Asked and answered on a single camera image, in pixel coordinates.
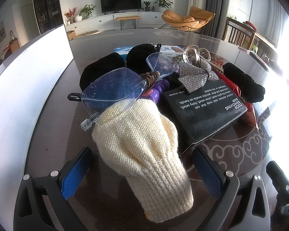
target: glossy tabletop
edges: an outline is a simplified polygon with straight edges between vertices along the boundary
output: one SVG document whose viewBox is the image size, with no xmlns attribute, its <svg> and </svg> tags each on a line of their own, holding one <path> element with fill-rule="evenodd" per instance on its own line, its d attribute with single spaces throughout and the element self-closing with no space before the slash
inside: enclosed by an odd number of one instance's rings
<svg viewBox="0 0 289 231">
<path fill-rule="evenodd" d="M 114 51 L 116 47 L 141 43 L 197 44 L 232 62 L 266 89 L 264 100 L 254 104 L 259 130 L 241 120 L 201 146 L 223 169 L 238 176 L 262 176 L 270 212 L 276 204 L 276 190 L 266 174 L 266 165 L 275 160 L 289 178 L 289 88 L 286 79 L 265 71 L 245 50 L 228 42 L 168 29 L 133 29 L 104 32 L 70 41 L 74 60 L 62 74 L 40 114 L 28 151 L 25 173 L 46 176 L 60 170 L 78 151 L 88 146 L 94 153 L 88 170 L 70 205 L 88 230 L 195 230 L 216 199 L 211 197 L 192 165 L 191 151 L 181 160 L 193 189 L 194 205 L 185 214 L 163 223 L 146 219 L 126 179 L 100 158 L 91 131 L 80 123 L 88 117 L 82 103 L 70 102 L 67 95 L 81 93 L 79 79 L 84 68 Z M 63 230 L 49 202 L 47 207 L 57 229 Z"/>
</svg>

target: plant pot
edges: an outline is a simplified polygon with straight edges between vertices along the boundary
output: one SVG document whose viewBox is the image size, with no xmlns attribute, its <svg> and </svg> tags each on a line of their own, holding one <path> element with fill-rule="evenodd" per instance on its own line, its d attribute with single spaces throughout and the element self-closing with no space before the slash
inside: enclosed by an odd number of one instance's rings
<svg viewBox="0 0 289 231">
<path fill-rule="evenodd" d="M 75 22 L 80 22 L 82 20 L 82 16 L 81 15 L 77 15 L 74 17 Z"/>
<path fill-rule="evenodd" d="M 159 11 L 160 11 L 160 12 L 164 13 L 164 12 L 165 12 L 165 10 L 167 10 L 167 8 L 166 8 L 166 7 L 159 7 Z"/>
</svg>

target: television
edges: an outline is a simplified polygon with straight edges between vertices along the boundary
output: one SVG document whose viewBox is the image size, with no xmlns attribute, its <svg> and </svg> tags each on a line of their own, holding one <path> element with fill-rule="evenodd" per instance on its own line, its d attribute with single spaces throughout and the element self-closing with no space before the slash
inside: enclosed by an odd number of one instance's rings
<svg viewBox="0 0 289 231">
<path fill-rule="evenodd" d="M 102 13 L 127 9 L 141 9 L 141 0 L 101 0 Z"/>
</svg>

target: red flower arrangement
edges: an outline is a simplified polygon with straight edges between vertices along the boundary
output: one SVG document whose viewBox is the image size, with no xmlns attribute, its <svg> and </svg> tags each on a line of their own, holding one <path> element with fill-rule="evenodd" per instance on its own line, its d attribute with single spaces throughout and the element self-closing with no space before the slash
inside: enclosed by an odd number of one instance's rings
<svg viewBox="0 0 289 231">
<path fill-rule="evenodd" d="M 77 10 L 77 7 L 73 8 L 73 10 L 68 9 L 68 12 L 66 12 L 64 15 L 69 19 L 74 18 L 76 10 Z"/>
</svg>

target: silver rivet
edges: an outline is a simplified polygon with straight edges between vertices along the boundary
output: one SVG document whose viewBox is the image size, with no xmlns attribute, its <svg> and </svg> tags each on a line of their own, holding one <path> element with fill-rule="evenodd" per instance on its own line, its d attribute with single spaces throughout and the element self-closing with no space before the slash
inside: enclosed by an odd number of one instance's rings
<svg viewBox="0 0 289 231">
<path fill-rule="evenodd" d="M 226 171 L 226 175 L 227 175 L 228 177 L 232 177 L 232 176 L 233 176 L 233 172 L 232 172 L 232 171 Z"/>
<path fill-rule="evenodd" d="M 22 177 L 24 180 L 28 180 L 30 178 L 30 175 L 24 175 L 24 177 Z"/>
<path fill-rule="evenodd" d="M 53 172 L 50 173 L 50 175 L 51 175 L 52 177 L 55 177 L 55 176 L 57 176 L 58 174 L 59 174 L 59 172 L 58 172 L 57 170 L 54 170 Z"/>
<path fill-rule="evenodd" d="M 260 175 L 254 175 L 255 180 L 261 180 L 261 176 Z"/>
</svg>

